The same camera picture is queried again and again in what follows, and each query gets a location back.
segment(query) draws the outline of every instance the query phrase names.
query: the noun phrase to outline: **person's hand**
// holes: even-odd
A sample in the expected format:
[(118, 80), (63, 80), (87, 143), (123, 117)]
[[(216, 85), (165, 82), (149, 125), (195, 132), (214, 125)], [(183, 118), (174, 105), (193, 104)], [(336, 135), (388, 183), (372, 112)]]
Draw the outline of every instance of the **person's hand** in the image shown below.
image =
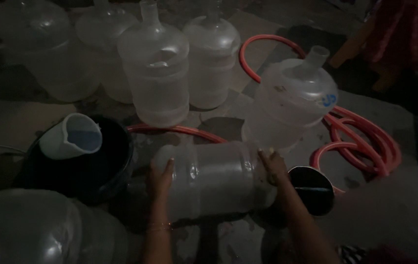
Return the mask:
[(266, 171), (268, 171), (268, 173), (271, 175), (272, 180), (276, 186), (290, 181), (284, 159), (281, 157), (281, 155), (279, 155), (277, 151), (274, 151), (271, 156), (268, 157), (261, 149), (258, 149), (258, 154), (264, 165), (264, 168), (266, 168)]
[(174, 161), (173, 158), (168, 160), (163, 173), (159, 172), (153, 160), (150, 162), (150, 173), (146, 177), (146, 187), (148, 195), (154, 200), (166, 199), (168, 197), (168, 190), (173, 180)]

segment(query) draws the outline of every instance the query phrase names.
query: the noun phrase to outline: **ground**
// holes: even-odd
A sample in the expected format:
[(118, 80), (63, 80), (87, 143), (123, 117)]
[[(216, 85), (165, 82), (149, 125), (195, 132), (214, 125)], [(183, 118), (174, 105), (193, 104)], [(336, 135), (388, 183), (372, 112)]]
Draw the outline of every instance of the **ground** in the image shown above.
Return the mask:
[[(160, 19), (180, 29), (191, 18), (201, 13), (194, 1), (158, 1)], [(137, 3), (127, 3), (140, 19)], [(332, 54), (348, 36), (354, 34), (362, 22), (324, 0), (225, 0), (223, 18), (240, 32), (242, 41), (257, 34), (277, 34), (297, 42), (308, 51), (313, 45), (323, 45)], [(72, 9), (71, 17), (77, 17)], [(269, 40), (256, 41), (246, 50), (250, 67), (258, 74), (271, 63), (294, 58), (285, 45)], [(360, 59), (347, 62), (339, 69), (325, 65), (338, 83), (338, 105), (351, 110), (381, 126), (399, 143), (403, 154), (402, 166), (418, 165), (418, 75), (411, 75), (387, 93), (375, 93), (370, 87), (377, 76)], [(227, 100), (218, 108), (200, 111), (191, 108), (182, 125), (215, 133), (227, 140), (241, 140), (240, 129), (247, 110), (253, 102), (257, 83), (236, 64)], [(59, 122), (69, 113), (102, 114), (123, 125), (138, 123), (131, 104), (118, 103), (106, 96), (102, 87), (94, 95), (76, 103), (62, 103), (50, 98), (34, 78), (21, 66), (10, 65), (0, 72), (0, 144), (27, 150), (44, 130)], [(165, 144), (200, 144), (199, 139), (184, 134), (133, 134), (135, 152), (133, 177), (141, 176), (150, 158)], [(282, 153), (289, 167), (308, 165), (310, 154), (329, 142), (328, 130), (318, 124), (300, 140), (289, 153)], [(0, 188), (7, 187), (19, 171), (22, 158), (0, 157)], [(322, 172), (341, 189), (365, 184), (360, 171), (347, 163), (338, 153), (327, 153), (322, 160)], [(172, 233), (174, 262), (193, 263), (198, 241), (206, 248), (205, 259), (219, 263), (261, 263), (272, 253), (286, 230), (260, 220), (256, 214), (217, 219), (177, 228)], [(142, 235), (130, 233), (135, 244), (135, 257)]]

